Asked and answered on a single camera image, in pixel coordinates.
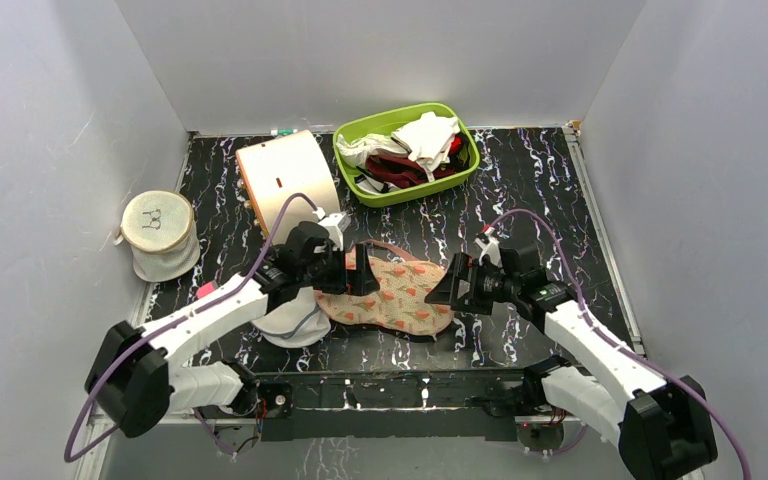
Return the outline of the floral mesh laundry bag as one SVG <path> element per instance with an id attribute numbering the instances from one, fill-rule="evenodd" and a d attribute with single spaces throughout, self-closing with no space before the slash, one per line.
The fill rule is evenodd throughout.
<path id="1" fill-rule="evenodd" d="M 425 302 L 445 270 L 395 245 L 373 239 L 365 243 L 388 250 L 399 259 L 369 258 L 379 282 L 379 290 L 371 294 L 350 296 L 317 291 L 315 300 L 325 315 L 343 325 L 374 325 L 415 336 L 434 337 L 448 328 L 454 312 L 445 305 Z"/>

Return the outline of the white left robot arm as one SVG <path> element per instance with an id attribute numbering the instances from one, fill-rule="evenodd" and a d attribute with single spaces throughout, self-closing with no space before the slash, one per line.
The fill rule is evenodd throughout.
<path id="1" fill-rule="evenodd" d="M 365 246 L 346 265 L 344 213 L 302 221 L 269 248 L 251 278 L 236 274 L 196 302 L 142 327 L 127 322 L 105 335 L 85 389 L 128 438 L 167 413 L 224 407 L 235 416 L 268 404 L 272 388 L 232 361 L 187 366 L 196 353 L 246 324 L 287 349 L 309 346 L 330 330 L 316 293 L 365 296 L 378 290 Z"/>

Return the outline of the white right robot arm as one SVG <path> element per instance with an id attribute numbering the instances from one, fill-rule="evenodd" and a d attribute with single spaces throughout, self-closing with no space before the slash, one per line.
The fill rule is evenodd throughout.
<path id="1" fill-rule="evenodd" d="M 549 278 L 536 245 L 501 248 L 486 235 L 477 243 L 480 256 L 456 254 L 425 300 L 472 314 L 510 304 L 573 355 L 573 362 L 553 356 L 525 368 L 518 390 L 531 411 L 572 413 L 617 448 L 636 479 L 682 479 L 717 459 L 694 379 L 684 377 L 682 390 L 631 359 L 623 342 L 586 317 L 571 287 Z"/>

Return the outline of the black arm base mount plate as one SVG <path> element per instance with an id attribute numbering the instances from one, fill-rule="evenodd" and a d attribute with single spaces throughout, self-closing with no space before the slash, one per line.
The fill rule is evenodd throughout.
<path id="1" fill-rule="evenodd" d="M 523 369 L 262 374 L 260 407 L 200 413 L 219 426 L 262 427 L 266 442 L 326 437 L 479 437 L 514 442 L 566 415 L 523 393 Z"/>

